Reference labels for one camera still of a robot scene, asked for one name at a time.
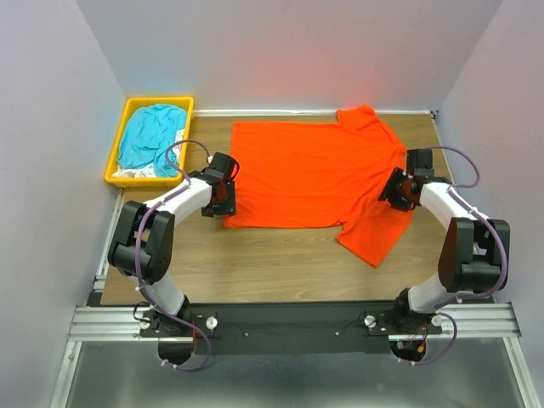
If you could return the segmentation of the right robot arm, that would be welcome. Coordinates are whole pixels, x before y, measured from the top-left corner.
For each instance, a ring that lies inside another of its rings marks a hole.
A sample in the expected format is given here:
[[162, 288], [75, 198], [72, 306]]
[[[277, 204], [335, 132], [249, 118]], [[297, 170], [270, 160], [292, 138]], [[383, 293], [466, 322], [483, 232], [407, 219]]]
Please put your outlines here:
[[429, 322], [442, 307], [488, 298], [507, 280], [509, 224], [491, 219], [465, 201], [445, 178], [410, 174], [395, 168], [379, 196], [392, 208], [427, 209], [445, 227], [437, 272], [406, 288], [378, 321], [402, 331]]

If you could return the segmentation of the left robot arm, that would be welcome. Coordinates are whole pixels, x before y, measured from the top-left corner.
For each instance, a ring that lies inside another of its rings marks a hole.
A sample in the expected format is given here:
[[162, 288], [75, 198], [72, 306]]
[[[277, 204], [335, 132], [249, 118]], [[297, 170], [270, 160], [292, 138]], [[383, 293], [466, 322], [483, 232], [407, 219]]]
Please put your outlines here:
[[239, 162], [215, 153], [201, 171], [184, 175], [177, 187], [146, 202], [122, 206], [108, 251], [108, 263], [131, 279], [136, 291], [157, 312], [190, 321], [190, 301], [169, 273], [176, 227], [192, 213], [233, 216]]

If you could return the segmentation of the orange t shirt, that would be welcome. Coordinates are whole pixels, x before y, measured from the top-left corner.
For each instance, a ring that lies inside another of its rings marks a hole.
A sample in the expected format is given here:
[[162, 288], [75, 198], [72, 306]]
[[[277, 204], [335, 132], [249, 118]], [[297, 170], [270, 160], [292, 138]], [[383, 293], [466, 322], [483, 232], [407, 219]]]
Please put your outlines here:
[[378, 199], [406, 152], [368, 105], [328, 123], [235, 122], [230, 154], [241, 169], [224, 227], [338, 226], [337, 241], [377, 267], [412, 220]]

